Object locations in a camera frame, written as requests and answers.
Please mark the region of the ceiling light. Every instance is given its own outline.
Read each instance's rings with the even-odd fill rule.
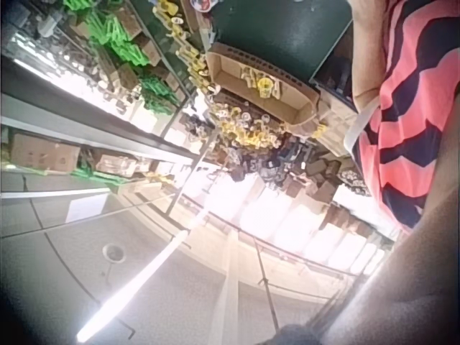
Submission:
[[[86,342],[90,337],[99,332],[115,316],[117,316],[129,301],[136,295],[137,291],[148,281],[158,270],[166,259],[184,242],[188,235],[187,230],[179,234],[160,252],[133,280],[128,282],[122,289],[113,295],[90,321],[78,332],[77,340],[80,343]]]

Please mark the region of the person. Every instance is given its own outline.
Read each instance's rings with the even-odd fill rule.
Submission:
[[[349,0],[356,123],[372,196],[410,235],[325,331],[264,345],[460,344],[459,0]]]

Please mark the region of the white pillar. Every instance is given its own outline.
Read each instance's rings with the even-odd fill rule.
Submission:
[[[214,308],[208,345],[238,344],[238,232],[230,231],[223,255],[227,276]]]

